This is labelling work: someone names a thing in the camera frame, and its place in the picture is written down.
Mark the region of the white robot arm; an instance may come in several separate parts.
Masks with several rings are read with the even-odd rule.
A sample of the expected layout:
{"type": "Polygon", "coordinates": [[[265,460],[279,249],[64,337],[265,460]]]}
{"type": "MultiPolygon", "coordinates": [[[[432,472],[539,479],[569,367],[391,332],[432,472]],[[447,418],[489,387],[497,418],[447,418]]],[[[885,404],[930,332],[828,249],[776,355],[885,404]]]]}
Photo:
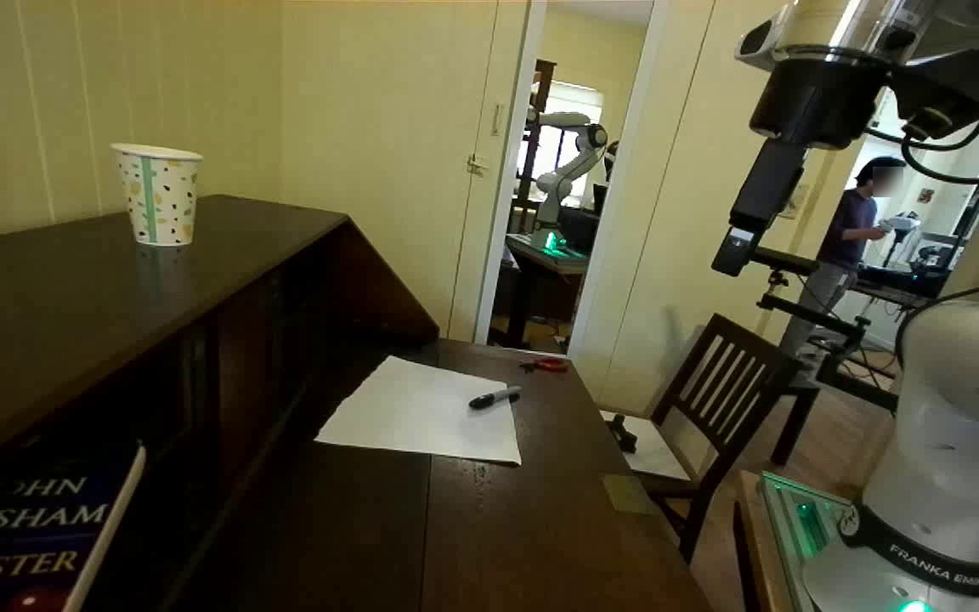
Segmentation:
{"type": "MultiPolygon", "coordinates": [[[[749,171],[713,254],[728,276],[787,205],[812,145],[850,145],[880,92],[903,140],[979,121],[979,0],[786,0],[739,58],[768,84],[749,171]]],[[[891,443],[835,532],[803,564],[818,612],[979,612],[979,302],[938,299],[901,325],[891,443]]]]}

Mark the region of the robot base table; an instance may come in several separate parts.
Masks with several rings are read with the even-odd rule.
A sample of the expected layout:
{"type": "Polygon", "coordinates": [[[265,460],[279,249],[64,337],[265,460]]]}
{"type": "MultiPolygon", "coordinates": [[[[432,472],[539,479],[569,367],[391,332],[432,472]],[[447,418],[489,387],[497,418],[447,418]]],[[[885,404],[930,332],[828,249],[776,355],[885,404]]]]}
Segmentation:
{"type": "Polygon", "coordinates": [[[835,537],[844,511],[844,495],[798,479],[739,472],[730,526],[745,612],[817,612],[803,566],[835,537]]]}

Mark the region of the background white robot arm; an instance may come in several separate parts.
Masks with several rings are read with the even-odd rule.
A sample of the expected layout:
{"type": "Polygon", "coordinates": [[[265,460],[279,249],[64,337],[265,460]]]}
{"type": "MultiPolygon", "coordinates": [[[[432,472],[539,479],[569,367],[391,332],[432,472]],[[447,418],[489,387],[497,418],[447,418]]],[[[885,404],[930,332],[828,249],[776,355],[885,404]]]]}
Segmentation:
{"type": "Polygon", "coordinates": [[[583,113],[544,113],[539,121],[576,135],[576,154],[560,165],[536,176],[536,191],[544,192],[536,223],[554,226],[560,215],[560,201],[572,192],[572,183],[602,159],[602,149],[610,145],[610,131],[602,121],[591,121],[583,113]]]}

